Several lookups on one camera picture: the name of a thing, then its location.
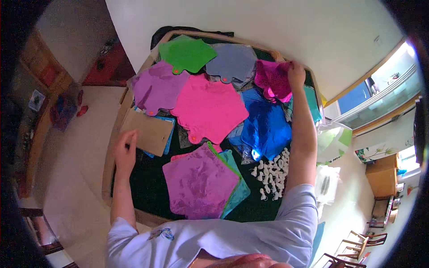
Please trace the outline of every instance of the tiled floor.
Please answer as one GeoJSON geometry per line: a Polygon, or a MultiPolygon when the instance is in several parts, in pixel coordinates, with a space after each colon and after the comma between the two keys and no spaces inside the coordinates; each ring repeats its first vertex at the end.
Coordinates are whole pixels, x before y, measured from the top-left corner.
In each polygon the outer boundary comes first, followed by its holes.
{"type": "MultiPolygon", "coordinates": [[[[101,198],[107,145],[122,87],[83,87],[88,112],[65,133],[51,129],[45,140],[34,198],[67,253],[81,268],[105,267],[110,208],[101,198]]],[[[138,225],[139,231],[148,227],[138,225]]]]}
{"type": "MultiPolygon", "coordinates": [[[[104,267],[110,208],[101,198],[101,181],[110,133],[123,88],[84,87],[88,112],[74,118],[65,133],[51,129],[45,142],[34,189],[34,198],[65,247],[81,268],[104,267]]],[[[335,202],[325,205],[320,222],[326,221],[314,267],[323,267],[350,230],[361,232],[369,219],[373,195],[365,166],[350,150],[332,166],[341,167],[341,183],[335,202]]],[[[149,230],[138,224],[140,232],[149,230]]]]}
{"type": "MultiPolygon", "coordinates": [[[[346,247],[341,243],[347,239],[351,230],[362,233],[366,222],[371,219],[374,195],[368,179],[365,176],[366,166],[357,158],[353,150],[348,150],[341,158],[330,164],[332,167],[341,167],[340,179],[334,204],[323,207],[321,222],[326,222],[322,241],[314,257],[312,267],[328,267],[328,253],[336,256],[346,247]]],[[[356,240],[351,235],[349,240],[356,240]]]]}

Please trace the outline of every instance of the person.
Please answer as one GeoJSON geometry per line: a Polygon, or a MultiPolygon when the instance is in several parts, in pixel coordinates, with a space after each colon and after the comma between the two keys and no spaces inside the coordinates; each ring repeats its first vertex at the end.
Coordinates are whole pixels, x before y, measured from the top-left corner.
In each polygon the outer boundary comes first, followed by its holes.
{"type": "Polygon", "coordinates": [[[130,190],[137,131],[120,134],[107,239],[107,267],[307,267],[317,227],[314,181],[317,137],[303,89],[305,71],[292,62],[292,145],[285,194],[274,221],[177,220],[139,234],[130,190]]]}

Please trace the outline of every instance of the teal fabric piece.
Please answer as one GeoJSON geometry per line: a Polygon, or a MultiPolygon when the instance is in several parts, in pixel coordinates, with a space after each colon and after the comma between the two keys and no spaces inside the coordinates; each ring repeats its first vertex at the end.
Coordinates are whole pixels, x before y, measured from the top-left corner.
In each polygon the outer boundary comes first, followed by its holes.
{"type": "Polygon", "coordinates": [[[221,219],[224,219],[228,213],[233,211],[233,209],[240,204],[244,199],[250,195],[250,189],[244,181],[241,173],[237,167],[237,164],[234,160],[231,150],[227,150],[219,153],[219,155],[230,165],[235,171],[240,174],[240,182],[238,186],[234,189],[234,192],[231,194],[229,201],[225,205],[224,211],[221,215],[221,219]]]}
{"type": "Polygon", "coordinates": [[[310,267],[311,263],[313,262],[314,256],[316,255],[316,251],[320,246],[320,241],[322,241],[322,235],[325,230],[325,223],[326,222],[322,222],[317,225],[316,235],[314,236],[313,240],[313,252],[311,253],[311,259],[308,263],[308,267],[310,267]]]}
{"type": "MultiPolygon", "coordinates": [[[[304,86],[304,91],[305,91],[305,97],[307,98],[308,106],[310,107],[311,116],[313,117],[313,121],[316,123],[322,120],[322,115],[320,114],[319,106],[317,105],[316,92],[314,91],[314,89],[308,86],[304,86]]],[[[288,108],[290,109],[289,111],[292,112],[292,114],[290,114],[291,118],[293,117],[292,104],[293,104],[293,94],[288,104],[288,108]]]]}

